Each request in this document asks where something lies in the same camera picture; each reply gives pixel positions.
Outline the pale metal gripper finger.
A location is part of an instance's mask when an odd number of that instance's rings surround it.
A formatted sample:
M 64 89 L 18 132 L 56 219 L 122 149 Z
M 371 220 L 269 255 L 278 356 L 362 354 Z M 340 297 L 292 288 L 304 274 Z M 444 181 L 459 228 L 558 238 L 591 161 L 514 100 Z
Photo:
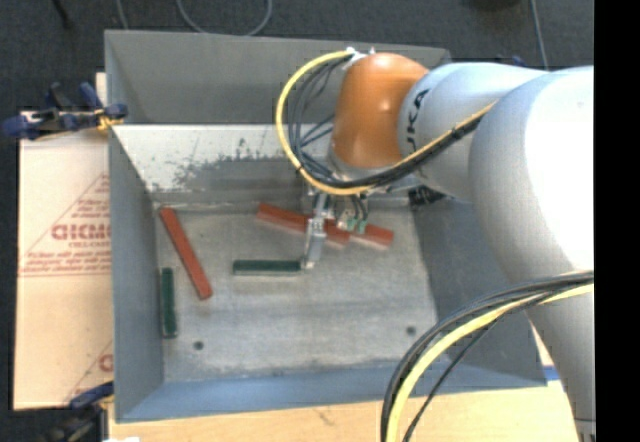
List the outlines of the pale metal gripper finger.
M 326 241 L 325 220 L 313 218 L 311 220 L 310 236 L 310 266 L 314 267 L 321 259 L 324 243 Z
M 314 220 L 309 219 L 306 224 L 304 251 L 301 257 L 301 269 L 308 270 L 314 266 L 313 248 L 314 248 Z

